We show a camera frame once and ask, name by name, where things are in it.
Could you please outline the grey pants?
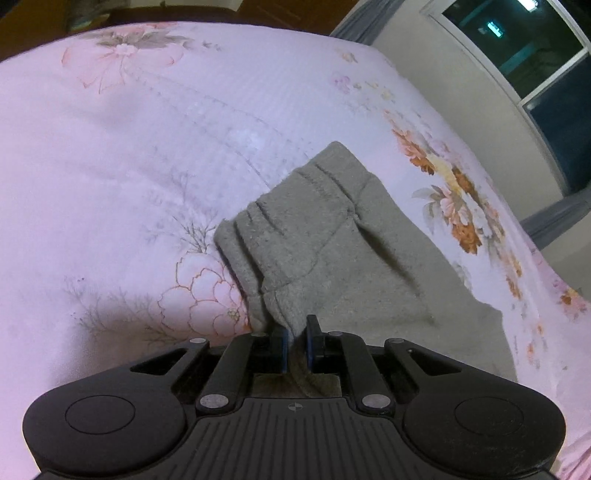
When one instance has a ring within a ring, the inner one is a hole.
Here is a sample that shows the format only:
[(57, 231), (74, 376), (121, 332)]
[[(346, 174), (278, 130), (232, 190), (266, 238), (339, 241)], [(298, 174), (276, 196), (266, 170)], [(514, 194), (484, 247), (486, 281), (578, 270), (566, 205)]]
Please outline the grey pants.
[(257, 394), (339, 393), (335, 375), (308, 370), (308, 316), (369, 344), (400, 337), (516, 379), (501, 313), (473, 296), (457, 268), (342, 144), (332, 143), (219, 224), (214, 242), (245, 295), (253, 330), (287, 329), (287, 373), (257, 378)]

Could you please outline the right grey curtain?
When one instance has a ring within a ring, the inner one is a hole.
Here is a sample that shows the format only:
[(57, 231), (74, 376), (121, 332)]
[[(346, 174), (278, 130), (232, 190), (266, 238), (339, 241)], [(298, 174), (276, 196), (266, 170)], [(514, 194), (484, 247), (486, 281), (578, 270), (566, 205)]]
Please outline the right grey curtain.
[(533, 244), (543, 250), (590, 213), (590, 191), (564, 197), (521, 222)]

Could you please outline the grey curtain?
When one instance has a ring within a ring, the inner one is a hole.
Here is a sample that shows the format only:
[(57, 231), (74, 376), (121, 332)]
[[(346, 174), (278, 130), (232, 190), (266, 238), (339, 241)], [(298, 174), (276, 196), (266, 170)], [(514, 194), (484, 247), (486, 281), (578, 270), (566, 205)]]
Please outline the grey curtain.
[(360, 2), (329, 34), (332, 38), (371, 46), (380, 36), (404, 0), (369, 0)]
[(533, 244), (543, 250), (590, 213), (590, 191), (564, 197), (521, 222)]

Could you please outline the pink floral bed sheet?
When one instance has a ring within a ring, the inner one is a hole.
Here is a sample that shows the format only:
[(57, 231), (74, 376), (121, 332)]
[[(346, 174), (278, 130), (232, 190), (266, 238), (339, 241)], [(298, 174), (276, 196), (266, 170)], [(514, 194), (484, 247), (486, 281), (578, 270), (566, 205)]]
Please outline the pink floral bed sheet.
[(181, 338), (249, 330), (221, 219), (334, 141), (376, 174), (471, 293), (590, 475), (590, 302), (526, 237), (479, 159), (374, 48), (266, 27), (144, 23), (1, 65), (1, 475), (54, 386)]

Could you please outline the left grey curtain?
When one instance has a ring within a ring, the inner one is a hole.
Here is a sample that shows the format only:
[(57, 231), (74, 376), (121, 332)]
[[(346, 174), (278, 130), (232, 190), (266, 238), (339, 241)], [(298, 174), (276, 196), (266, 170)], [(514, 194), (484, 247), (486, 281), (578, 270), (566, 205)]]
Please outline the left grey curtain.
[(329, 34), (332, 38), (371, 46), (380, 36), (404, 0), (369, 0), (360, 2)]

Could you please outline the sliding glass window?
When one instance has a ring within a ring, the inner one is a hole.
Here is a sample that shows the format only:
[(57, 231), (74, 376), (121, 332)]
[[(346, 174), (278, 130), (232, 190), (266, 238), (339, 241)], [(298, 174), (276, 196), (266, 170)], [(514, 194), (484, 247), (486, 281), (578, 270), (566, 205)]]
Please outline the sliding glass window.
[(590, 4), (430, 1), (422, 10), (492, 76), (550, 155), (561, 190), (590, 182)]

